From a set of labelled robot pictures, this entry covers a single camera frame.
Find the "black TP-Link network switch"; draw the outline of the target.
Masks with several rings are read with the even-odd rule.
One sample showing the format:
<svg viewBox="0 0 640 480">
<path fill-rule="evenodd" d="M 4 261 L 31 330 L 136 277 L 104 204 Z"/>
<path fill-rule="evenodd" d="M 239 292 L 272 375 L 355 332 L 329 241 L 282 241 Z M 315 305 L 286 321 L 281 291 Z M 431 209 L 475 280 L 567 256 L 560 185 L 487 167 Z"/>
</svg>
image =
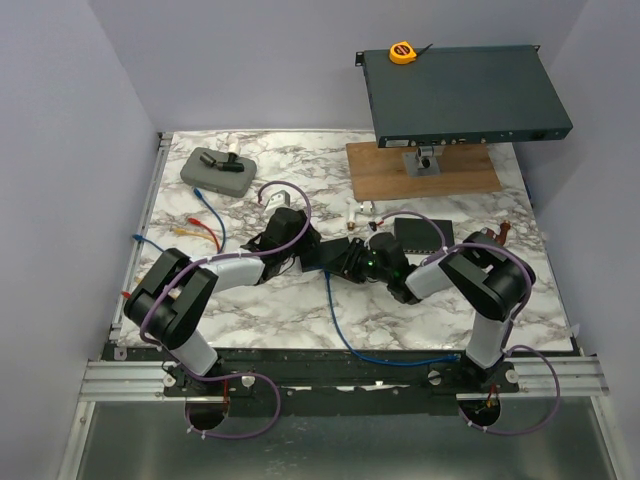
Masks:
<svg viewBox="0 0 640 480">
<path fill-rule="evenodd" d="M 394 236 L 406 254 L 429 255 L 437 252 L 442 241 L 436 229 L 419 218 L 394 219 Z"/>
</svg>

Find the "red-brown handle tool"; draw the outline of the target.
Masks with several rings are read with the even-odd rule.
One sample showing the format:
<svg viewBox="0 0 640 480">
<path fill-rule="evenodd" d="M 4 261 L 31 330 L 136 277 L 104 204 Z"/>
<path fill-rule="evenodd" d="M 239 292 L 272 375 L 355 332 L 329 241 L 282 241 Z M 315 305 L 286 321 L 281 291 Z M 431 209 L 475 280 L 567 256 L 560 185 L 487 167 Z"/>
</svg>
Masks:
<svg viewBox="0 0 640 480">
<path fill-rule="evenodd" d="M 504 246 L 506 244 L 507 237 L 510 230 L 511 230 L 511 223 L 509 221 L 503 221 L 499 225 L 498 231 L 495 231 L 489 227 L 484 227 L 481 230 L 481 232 L 488 238 L 492 239 L 497 244 Z"/>
</svg>

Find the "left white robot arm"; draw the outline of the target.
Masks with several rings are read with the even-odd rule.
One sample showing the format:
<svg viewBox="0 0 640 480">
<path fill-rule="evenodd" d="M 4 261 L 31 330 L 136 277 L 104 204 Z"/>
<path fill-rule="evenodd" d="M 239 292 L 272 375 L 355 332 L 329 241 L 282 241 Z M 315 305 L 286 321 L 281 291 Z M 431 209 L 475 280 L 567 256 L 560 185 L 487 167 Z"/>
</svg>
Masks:
<svg viewBox="0 0 640 480">
<path fill-rule="evenodd" d="M 188 369 L 187 382 L 197 393 L 212 394 L 222 372 L 217 352 L 198 331 L 210 297 L 269 281 L 287 260 L 310 253 L 320 241 L 305 211 L 279 207 L 266 229 L 237 253 L 193 262 L 168 248 L 126 299 L 124 315 Z"/>
</svg>

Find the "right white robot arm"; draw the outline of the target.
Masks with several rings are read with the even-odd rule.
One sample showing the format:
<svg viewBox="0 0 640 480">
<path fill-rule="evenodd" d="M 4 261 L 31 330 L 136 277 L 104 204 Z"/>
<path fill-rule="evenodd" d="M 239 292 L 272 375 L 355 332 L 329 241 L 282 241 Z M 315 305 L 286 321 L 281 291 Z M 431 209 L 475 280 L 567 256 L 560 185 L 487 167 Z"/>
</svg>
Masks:
<svg viewBox="0 0 640 480">
<path fill-rule="evenodd" d="M 536 282 L 524 260 L 480 232 L 419 265 L 410 263 L 393 234 L 377 233 L 367 242 L 351 241 L 324 270 L 356 284 L 381 282 L 396 301 L 409 305 L 456 288 L 474 310 L 466 362 L 459 370 L 462 384 L 474 392 L 496 380 L 495 367 L 504 358 L 512 323 Z"/>
</svg>

